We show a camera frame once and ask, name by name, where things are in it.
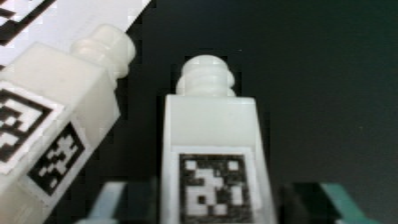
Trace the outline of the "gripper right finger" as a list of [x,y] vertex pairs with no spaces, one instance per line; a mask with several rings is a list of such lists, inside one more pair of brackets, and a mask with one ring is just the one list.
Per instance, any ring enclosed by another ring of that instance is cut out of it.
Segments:
[[344,187],[328,182],[282,186],[282,224],[381,224],[371,219]]

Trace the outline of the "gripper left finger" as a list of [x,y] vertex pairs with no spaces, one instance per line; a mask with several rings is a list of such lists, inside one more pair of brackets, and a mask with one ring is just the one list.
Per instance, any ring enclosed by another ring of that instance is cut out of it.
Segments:
[[106,182],[88,215],[72,224],[156,224],[151,182]]

